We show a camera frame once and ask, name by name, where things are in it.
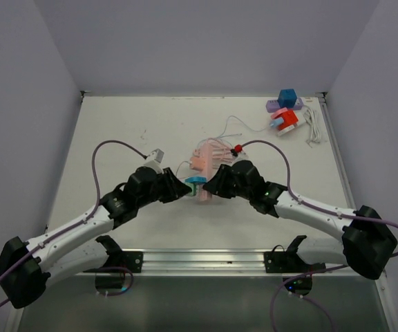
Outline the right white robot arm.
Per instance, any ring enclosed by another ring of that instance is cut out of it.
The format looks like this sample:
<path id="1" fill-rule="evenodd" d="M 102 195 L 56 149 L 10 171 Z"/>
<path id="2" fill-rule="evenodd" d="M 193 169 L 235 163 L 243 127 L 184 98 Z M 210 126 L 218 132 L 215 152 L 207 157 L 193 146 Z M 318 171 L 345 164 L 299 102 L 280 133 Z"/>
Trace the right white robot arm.
<path id="1" fill-rule="evenodd" d="M 273 265 L 270 273 L 307 272 L 338 264 L 376 280 L 397 247 L 388 226 L 370 220 L 378 215 L 372 208 L 348 210 L 311 203 L 287 186 L 265 181 L 248 160 L 221 165 L 202 188 L 221 198 L 246 199 L 261 214 L 296 221 L 327 235 L 320 239 L 299 235 L 284 251 L 266 252 L 265 259 Z"/>

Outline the green plug adapter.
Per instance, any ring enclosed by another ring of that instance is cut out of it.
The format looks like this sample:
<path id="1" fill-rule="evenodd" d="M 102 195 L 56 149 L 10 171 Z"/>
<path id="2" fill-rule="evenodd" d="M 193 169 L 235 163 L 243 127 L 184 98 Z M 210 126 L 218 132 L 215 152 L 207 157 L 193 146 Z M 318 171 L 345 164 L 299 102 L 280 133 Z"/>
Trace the green plug adapter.
<path id="1" fill-rule="evenodd" d="M 187 194 L 187 196 L 195 197 L 198 194 L 198 185 L 195 183 L 186 183 L 186 185 L 190 189 L 190 192 Z"/>

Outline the salmon charger plug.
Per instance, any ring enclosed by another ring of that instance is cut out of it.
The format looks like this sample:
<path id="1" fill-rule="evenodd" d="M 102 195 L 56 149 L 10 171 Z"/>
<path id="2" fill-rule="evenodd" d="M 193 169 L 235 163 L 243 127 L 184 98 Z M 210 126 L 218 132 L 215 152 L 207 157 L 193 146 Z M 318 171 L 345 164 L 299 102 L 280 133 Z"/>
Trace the salmon charger plug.
<path id="1" fill-rule="evenodd" d="M 192 156 L 189 161 L 189 167 L 192 170 L 202 172 L 205 168 L 205 161 L 200 156 Z"/>

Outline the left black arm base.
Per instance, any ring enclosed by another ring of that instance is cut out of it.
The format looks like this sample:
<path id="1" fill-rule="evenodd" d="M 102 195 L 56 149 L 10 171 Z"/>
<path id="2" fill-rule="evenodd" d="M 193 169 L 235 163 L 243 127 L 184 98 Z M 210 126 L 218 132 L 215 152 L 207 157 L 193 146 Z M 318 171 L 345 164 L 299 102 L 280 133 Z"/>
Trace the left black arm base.
<path id="1" fill-rule="evenodd" d="M 129 291 L 134 282 L 134 274 L 142 272 L 144 254 L 142 251 L 127 251 L 108 235 L 96 238 L 107 253 L 106 262 L 96 273 L 106 273 L 109 277 L 95 277 L 95 288 L 99 294 L 105 297 L 113 297 L 125 294 Z"/>

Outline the blue plug adapter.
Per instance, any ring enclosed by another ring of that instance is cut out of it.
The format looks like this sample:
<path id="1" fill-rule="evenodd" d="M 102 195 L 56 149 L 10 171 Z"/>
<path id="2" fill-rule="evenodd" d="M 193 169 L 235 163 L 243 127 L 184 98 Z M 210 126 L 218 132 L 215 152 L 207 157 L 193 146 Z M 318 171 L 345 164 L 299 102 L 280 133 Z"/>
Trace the blue plug adapter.
<path id="1" fill-rule="evenodd" d="M 190 176 L 184 180 L 185 183 L 193 183 L 196 185 L 203 185 L 207 182 L 207 178 L 204 176 Z"/>

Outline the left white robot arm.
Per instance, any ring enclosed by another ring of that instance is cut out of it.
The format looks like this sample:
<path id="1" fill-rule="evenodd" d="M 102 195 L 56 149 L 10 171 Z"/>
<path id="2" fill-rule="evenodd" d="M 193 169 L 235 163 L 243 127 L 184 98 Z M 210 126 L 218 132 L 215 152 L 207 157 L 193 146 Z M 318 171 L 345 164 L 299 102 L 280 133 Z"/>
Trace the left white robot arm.
<path id="1" fill-rule="evenodd" d="M 0 287 L 14 308 L 24 308 L 52 284 L 77 273 L 117 270 L 122 249 L 108 233 L 134 219 L 140 208 L 190 193 L 170 168 L 139 167 L 76 219 L 27 241 L 8 240 L 0 254 Z"/>

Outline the pink power strip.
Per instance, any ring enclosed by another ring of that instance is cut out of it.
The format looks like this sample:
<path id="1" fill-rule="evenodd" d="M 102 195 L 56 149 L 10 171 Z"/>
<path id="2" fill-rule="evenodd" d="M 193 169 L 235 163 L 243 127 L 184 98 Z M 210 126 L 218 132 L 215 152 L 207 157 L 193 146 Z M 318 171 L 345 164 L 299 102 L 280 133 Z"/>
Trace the pink power strip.
<path id="1" fill-rule="evenodd" d="M 212 194 L 202 187 L 214 175 L 213 152 L 214 148 L 211 143 L 206 142 L 201 147 L 194 149 L 190 158 L 190 168 L 198 172 L 198 175 L 193 176 L 192 183 L 196 187 L 196 196 L 201 203 L 212 199 Z"/>

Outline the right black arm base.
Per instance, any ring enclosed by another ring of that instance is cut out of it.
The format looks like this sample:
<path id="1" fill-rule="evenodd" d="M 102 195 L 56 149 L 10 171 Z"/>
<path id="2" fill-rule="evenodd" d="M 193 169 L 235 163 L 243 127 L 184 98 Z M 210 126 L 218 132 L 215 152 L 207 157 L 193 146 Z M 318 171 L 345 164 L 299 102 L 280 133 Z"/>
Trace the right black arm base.
<path id="1" fill-rule="evenodd" d="M 307 239 L 306 235 L 297 236 L 291 244 L 284 249 L 282 245 L 276 245 L 271 250 L 263 253 L 263 263 L 266 273 L 304 273 L 313 270 L 322 270 L 324 263 L 308 264 L 298 255 L 298 249 Z M 312 277 L 301 277 L 292 282 L 286 282 L 285 289 L 295 295 L 306 296 L 312 290 Z"/>

